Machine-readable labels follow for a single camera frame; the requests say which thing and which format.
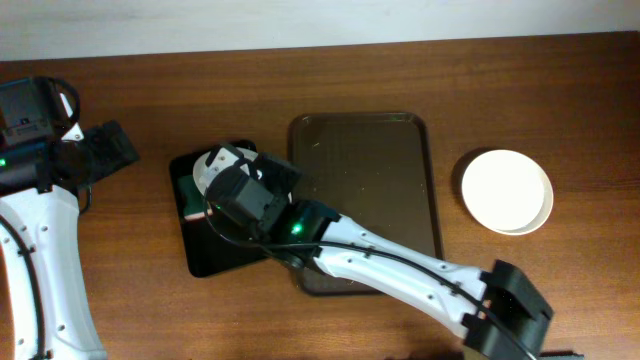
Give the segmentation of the white plate bottom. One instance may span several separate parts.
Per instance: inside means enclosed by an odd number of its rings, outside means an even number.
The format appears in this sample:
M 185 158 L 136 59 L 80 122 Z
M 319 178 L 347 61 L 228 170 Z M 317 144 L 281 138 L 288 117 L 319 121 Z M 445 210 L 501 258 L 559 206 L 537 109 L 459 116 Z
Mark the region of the white plate bottom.
M 211 208 L 253 217 L 287 203 L 300 177 L 284 160 L 229 144 L 200 155 L 193 167 L 194 183 Z

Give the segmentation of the white plate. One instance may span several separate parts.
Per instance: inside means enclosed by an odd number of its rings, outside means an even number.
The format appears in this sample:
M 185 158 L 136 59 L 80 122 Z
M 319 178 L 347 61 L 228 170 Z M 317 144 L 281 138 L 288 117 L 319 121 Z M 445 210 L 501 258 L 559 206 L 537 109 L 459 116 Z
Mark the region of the white plate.
M 483 152 L 469 162 L 461 177 L 464 205 L 478 223 L 491 231 L 520 228 L 541 208 L 541 171 L 544 170 L 538 163 L 516 151 Z
M 194 183 L 211 208 L 253 217 L 287 203 L 300 177 L 284 160 L 229 144 L 200 155 L 193 167 Z
M 554 191 L 551 181 L 544 171 L 539 173 L 543 186 L 543 201 L 538 214 L 526 225 L 512 230 L 495 228 L 494 231 L 508 236 L 521 236 L 532 233 L 541 228 L 552 213 L 554 205 Z

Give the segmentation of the green and pink sponge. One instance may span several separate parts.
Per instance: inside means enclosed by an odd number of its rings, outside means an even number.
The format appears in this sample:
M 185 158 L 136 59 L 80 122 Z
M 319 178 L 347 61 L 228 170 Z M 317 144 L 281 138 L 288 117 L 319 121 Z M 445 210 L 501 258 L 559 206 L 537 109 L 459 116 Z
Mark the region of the green and pink sponge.
M 177 207 L 183 223 L 203 220 L 211 211 L 203 200 L 193 176 L 185 175 L 177 179 Z

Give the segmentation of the white plate top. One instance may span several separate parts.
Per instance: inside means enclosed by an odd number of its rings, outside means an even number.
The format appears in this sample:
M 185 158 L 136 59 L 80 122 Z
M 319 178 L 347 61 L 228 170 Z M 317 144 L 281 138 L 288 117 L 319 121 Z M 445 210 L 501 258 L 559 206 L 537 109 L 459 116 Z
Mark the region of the white plate top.
M 554 191 L 551 181 L 544 171 L 539 173 L 543 186 L 543 201 L 538 214 L 526 225 L 512 230 L 495 228 L 494 231 L 508 236 L 521 236 L 532 233 L 541 228 L 552 213 L 554 205 Z

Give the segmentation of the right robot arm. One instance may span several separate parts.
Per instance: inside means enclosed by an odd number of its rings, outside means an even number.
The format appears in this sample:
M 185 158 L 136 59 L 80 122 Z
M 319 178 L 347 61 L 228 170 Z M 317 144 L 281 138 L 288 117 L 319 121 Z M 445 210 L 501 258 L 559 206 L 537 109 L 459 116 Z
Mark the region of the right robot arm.
M 518 267 L 484 271 L 387 240 L 312 200 L 286 202 L 262 240 L 281 262 L 364 284 L 429 315 L 462 338 L 468 359 L 536 359 L 554 312 Z

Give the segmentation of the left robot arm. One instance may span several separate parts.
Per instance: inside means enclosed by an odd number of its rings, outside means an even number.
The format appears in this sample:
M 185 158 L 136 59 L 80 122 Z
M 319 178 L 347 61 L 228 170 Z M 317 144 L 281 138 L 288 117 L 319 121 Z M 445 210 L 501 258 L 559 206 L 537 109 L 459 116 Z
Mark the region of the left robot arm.
M 72 127 L 1 157 L 1 252 L 17 359 L 104 359 L 85 290 L 81 191 L 138 161 L 120 124 Z

